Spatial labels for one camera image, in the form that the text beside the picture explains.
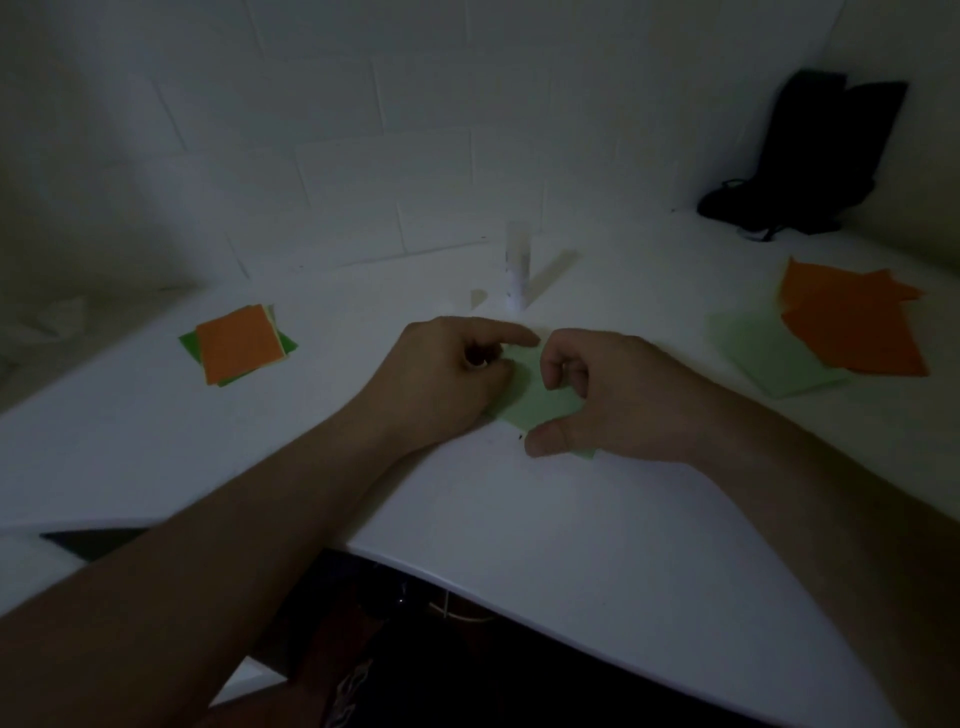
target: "hand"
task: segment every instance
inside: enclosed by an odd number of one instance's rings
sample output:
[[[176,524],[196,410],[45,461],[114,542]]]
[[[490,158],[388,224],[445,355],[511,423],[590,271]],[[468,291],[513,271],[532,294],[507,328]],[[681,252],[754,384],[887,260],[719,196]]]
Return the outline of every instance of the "hand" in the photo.
[[[411,324],[355,402],[388,427],[403,453],[425,448],[465,432],[506,388],[514,369],[499,358],[500,344],[539,342],[527,327],[491,319]]]
[[[644,460],[690,462],[727,390],[636,336],[562,328],[543,348],[547,389],[566,374],[587,400],[526,437],[528,455],[600,448]]]

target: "stack of paper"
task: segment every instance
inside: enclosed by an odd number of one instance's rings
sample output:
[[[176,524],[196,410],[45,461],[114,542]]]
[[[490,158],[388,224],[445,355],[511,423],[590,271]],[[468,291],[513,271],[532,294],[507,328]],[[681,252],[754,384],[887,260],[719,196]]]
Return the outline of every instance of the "stack of paper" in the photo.
[[[297,348],[276,330],[267,308],[259,303],[200,324],[181,336],[180,343],[204,367],[206,383],[221,387]]]
[[[927,376],[902,301],[921,296],[897,283],[890,271],[857,274],[811,266],[790,258],[780,300],[783,322],[821,361],[831,367],[880,375]]]
[[[790,258],[779,301],[708,317],[708,338],[773,398],[851,378],[926,376],[900,308],[922,292],[882,270],[868,274]]]

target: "black bag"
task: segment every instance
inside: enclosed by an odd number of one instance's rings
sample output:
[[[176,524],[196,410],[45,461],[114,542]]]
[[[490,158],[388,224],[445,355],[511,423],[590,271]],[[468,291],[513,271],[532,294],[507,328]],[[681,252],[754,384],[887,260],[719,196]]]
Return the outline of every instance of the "black bag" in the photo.
[[[846,84],[841,73],[794,74],[777,98],[754,176],[724,182],[697,211],[746,231],[766,231],[763,240],[784,228],[808,235],[839,230],[837,213],[874,189],[907,89],[906,82]]]

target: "green paper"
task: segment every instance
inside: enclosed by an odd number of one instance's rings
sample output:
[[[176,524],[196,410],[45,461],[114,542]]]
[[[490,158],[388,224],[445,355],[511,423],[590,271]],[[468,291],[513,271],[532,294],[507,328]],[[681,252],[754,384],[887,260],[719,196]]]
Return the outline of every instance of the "green paper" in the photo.
[[[507,346],[503,358],[513,359],[514,376],[506,391],[500,395],[487,413],[522,430],[524,434],[537,425],[558,417],[566,417],[583,409],[584,401],[568,384],[555,390],[543,386],[540,376],[540,353],[538,347]],[[574,454],[591,459],[594,450],[574,450]]]
[[[291,339],[281,331],[278,331],[276,333],[276,336],[280,340],[280,346],[283,348],[283,353],[289,354],[299,346],[299,344],[296,341],[294,341],[293,339]],[[190,333],[185,333],[183,336],[180,337],[180,343],[183,344],[183,347],[186,349],[186,352],[190,354],[198,364],[203,365],[203,362],[200,359],[200,340],[197,338],[196,331],[190,331]],[[217,386],[226,387],[232,381],[236,381],[237,379],[243,376],[246,376],[249,373],[250,372],[246,372],[245,374],[242,374],[240,376],[232,376],[229,379],[218,381]]]
[[[845,369],[825,366],[790,332],[776,310],[713,314],[707,318],[707,336],[774,399],[852,378]]]

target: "left hand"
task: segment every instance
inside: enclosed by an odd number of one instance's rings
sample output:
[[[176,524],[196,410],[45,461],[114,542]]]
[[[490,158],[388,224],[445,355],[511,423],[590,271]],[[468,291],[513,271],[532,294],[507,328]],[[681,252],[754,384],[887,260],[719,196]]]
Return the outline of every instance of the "left hand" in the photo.
[[[385,425],[404,453],[425,448],[468,430],[506,388],[513,362],[499,358],[501,344],[539,342],[527,327],[491,319],[410,324],[351,404]]]

